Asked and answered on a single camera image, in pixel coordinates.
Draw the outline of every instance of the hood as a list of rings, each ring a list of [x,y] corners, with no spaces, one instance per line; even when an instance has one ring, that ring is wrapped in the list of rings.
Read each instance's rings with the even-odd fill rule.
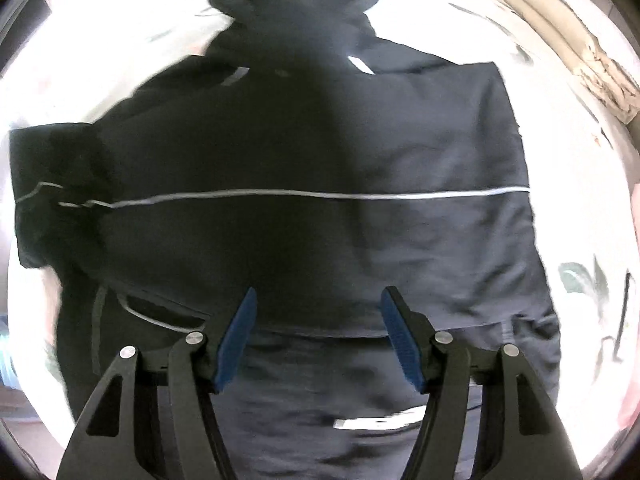
[[[375,38],[364,14],[378,0],[209,0],[234,19],[207,49],[235,66],[357,69]]]

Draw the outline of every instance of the reflective stripe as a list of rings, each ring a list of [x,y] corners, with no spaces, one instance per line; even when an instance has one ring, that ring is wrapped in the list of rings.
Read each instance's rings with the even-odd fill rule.
[[[375,194],[375,193],[327,193],[319,191],[299,191],[295,189],[223,189],[220,191],[169,193],[155,195],[148,198],[135,200],[121,200],[119,202],[102,202],[101,200],[87,200],[81,204],[59,202],[62,207],[93,207],[95,205],[119,209],[122,207],[153,205],[174,200],[202,200],[213,198],[232,198],[238,196],[302,196],[308,198],[326,198],[330,200],[431,200],[435,198],[463,198],[469,196],[492,196],[514,192],[528,193],[529,187],[509,186],[493,189],[478,189],[470,191],[433,191],[428,193],[399,193],[399,194]]]
[[[30,193],[27,193],[24,196],[21,196],[20,198],[16,199],[15,203],[19,204],[20,202],[22,202],[23,200],[27,200],[28,198],[31,198],[33,196],[36,196],[40,190],[43,187],[57,187],[58,189],[64,189],[62,186],[60,186],[60,184],[54,184],[53,182],[39,182],[38,185],[33,189],[33,191],[31,191]]]
[[[356,66],[356,68],[361,72],[364,72],[365,74],[376,75],[376,73],[373,72],[373,70],[370,69],[366,65],[366,63],[363,60],[361,60],[359,57],[347,56],[347,59],[351,61]]]
[[[245,75],[249,73],[249,69],[245,66],[239,66],[236,68],[236,71],[232,73],[229,77],[227,77],[222,83],[221,86],[231,86],[233,83],[240,81]]]

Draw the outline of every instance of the black hoodie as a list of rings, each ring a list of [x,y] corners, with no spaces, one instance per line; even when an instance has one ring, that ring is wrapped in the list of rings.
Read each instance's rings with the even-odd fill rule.
[[[516,343],[555,397],[558,319],[497,68],[377,38],[377,0],[209,1],[235,21],[204,57],[95,124],[12,133],[20,258],[61,277],[74,412],[118,348],[176,339],[132,309],[197,326],[248,286],[258,326],[216,400],[241,478],[399,478],[415,428],[332,427],[425,402],[386,338],[387,285],[437,329]]]

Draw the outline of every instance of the blue gripper pad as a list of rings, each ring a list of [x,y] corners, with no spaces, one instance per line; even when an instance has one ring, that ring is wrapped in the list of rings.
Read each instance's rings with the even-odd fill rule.
[[[409,327],[404,322],[396,303],[386,289],[382,293],[380,311],[404,376],[418,390],[418,393],[423,393],[426,387],[426,380],[420,366],[420,349],[411,335]]]
[[[213,386],[218,393],[229,384],[238,370],[238,364],[255,324],[257,296],[254,288],[247,291],[236,315],[231,320],[225,336],[218,348],[218,371],[213,378]]]

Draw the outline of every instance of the metal screw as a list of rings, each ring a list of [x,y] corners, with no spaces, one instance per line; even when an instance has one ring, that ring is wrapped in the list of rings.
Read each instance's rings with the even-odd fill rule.
[[[129,359],[136,354],[135,346],[125,346],[122,350],[120,350],[120,357],[123,359]]]
[[[509,357],[517,357],[520,354],[520,350],[518,349],[518,347],[512,344],[505,345],[502,350]]]
[[[453,336],[449,332],[436,332],[435,339],[443,345],[453,342]]]
[[[191,332],[187,334],[187,337],[184,339],[189,345],[197,345],[202,341],[204,336],[200,332]]]

